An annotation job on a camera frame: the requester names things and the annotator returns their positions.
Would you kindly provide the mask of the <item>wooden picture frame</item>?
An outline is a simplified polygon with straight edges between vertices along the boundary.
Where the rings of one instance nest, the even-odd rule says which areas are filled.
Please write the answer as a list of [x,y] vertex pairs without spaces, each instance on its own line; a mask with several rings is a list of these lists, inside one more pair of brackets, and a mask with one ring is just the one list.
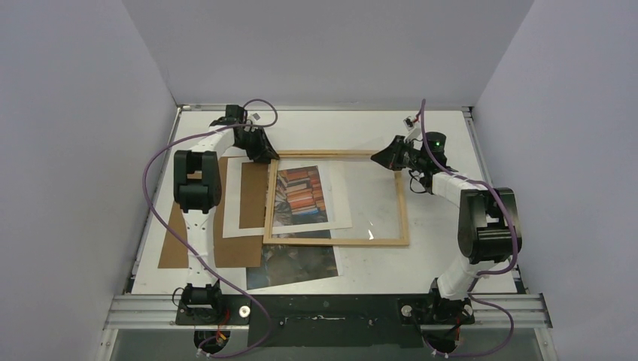
[[[282,150],[279,160],[288,159],[370,159],[371,150]],[[275,207],[275,184],[279,161],[272,160],[269,169],[268,192],[266,196],[266,215],[264,221],[263,244],[284,244],[302,246],[345,246],[345,247],[407,247],[410,245],[409,222],[406,209],[406,195],[403,176],[399,171],[393,173],[397,196],[400,234],[398,238],[276,238],[272,235],[272,221]]]

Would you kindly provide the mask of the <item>clear acrylic sheet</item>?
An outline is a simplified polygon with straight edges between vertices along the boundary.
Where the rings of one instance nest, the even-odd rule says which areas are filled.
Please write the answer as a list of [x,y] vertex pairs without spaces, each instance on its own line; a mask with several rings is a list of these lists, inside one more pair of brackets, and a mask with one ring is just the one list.
[[[410,243],[403,175],[384,170],[370,153],[289,153],[272,161],[266,198],[264,244],[406,247]],[[278,172],[317,166],[327,221],[275,225]]]

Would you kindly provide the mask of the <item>colourful photo print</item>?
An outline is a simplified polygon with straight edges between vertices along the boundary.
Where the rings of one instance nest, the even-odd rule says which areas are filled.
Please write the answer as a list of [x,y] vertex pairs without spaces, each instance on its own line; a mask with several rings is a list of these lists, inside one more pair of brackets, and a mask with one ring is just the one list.
[[[316,165],[278,171],[273,226],[326,223],[320,172]],[[265,245],[262,265],[246,269],[249,290],[276,287],[339,275],[331,246]]]

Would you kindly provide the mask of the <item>white mat board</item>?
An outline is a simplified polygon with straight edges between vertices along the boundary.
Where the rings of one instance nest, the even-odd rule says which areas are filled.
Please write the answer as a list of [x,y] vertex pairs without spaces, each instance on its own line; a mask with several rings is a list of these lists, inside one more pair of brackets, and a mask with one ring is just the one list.
[[275,200],[268,200],[269,165],[247,157],[227,160],[222,235],[263,236],[271,205],[272,235],[348,229],[353,226],[344,163],[284,159],[276,166]]

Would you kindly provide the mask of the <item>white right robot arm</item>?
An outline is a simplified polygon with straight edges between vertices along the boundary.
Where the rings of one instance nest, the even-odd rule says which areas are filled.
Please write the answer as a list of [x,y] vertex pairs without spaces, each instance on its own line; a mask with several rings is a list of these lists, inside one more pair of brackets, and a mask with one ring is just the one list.
[[447,164],[446,136],[425,132],[421,146],[397,135],[370,159],[391,171],[408,170],[425,193],[446,199],[458,208],[459,255],[433,282],[438,292],[425,302],[427,316],[442,323],[455,312],[454,301],[465,299],[479,278],[495,275],[502,262],[511,270],[522,246],[515,196],[509,188],[496,189],[473,180]]

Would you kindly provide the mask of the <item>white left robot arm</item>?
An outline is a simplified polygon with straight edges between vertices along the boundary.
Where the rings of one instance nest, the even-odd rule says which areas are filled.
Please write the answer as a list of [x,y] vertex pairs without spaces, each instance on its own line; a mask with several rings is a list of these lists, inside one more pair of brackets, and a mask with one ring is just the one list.
[[173,195],[186,229],[184,244],[188,254],[187,283],[194,287],[215,284],[219,276],[214,270],[214,214],[223,196],[220,157],[230,148],[243,150],[250,161],[269,164],[280,159],[269,141],[257,114],[250,115],[247,106],[227,105],[222,117],[214,120],[204,136],[186,150],[174,153]]

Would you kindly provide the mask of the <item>brown cardboard backing board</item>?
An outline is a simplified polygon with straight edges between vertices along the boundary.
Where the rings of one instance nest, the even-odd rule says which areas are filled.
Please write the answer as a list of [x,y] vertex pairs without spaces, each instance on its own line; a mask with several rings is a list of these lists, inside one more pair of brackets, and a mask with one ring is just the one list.
[[210,266],[216,268],[257,268],[262,265],[263,224],[269,166],[243,162],[239,158],[220,160],[224,191],[232,196],[229,213],[220,201],[213,218]]

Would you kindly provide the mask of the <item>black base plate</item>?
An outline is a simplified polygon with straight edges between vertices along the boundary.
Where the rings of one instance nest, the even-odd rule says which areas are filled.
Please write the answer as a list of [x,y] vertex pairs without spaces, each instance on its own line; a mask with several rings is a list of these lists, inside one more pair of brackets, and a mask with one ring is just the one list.
[[175,324],[196,326],[195,342],[218,351],[231,329],[246,327],[247,344],[257,347],[419,348],[456,341],[473,325],[471,302],[447,301],[432,293],[352,295],[261,295],[253,300],[223,295],[217,301],[176,302]]

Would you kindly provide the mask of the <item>aluminium front rail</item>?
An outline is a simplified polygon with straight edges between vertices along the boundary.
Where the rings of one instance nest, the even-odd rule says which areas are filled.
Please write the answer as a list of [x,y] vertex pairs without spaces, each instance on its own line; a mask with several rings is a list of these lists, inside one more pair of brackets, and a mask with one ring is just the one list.
[[[283,311],[270,311],[271,318],[280,323],[284,315],[290,317],[309,317],[310,320],[343,320],[348,315],[364,314],[362,308],[337,306],[324,295],[308,307],[298,311],[293,306],[301,306],[291,296],[285,296]],[[508,315],[512,316],[514,326],[520,329],[552,328],[551,318],[541,294],[479,294],[478,301],[472,302],[474,327],[506,328]],[[216,323],[191,321],[178,310],[170,295],[125,295],[116,296],[104,325],[105,329],[188,329],[214,330]]]

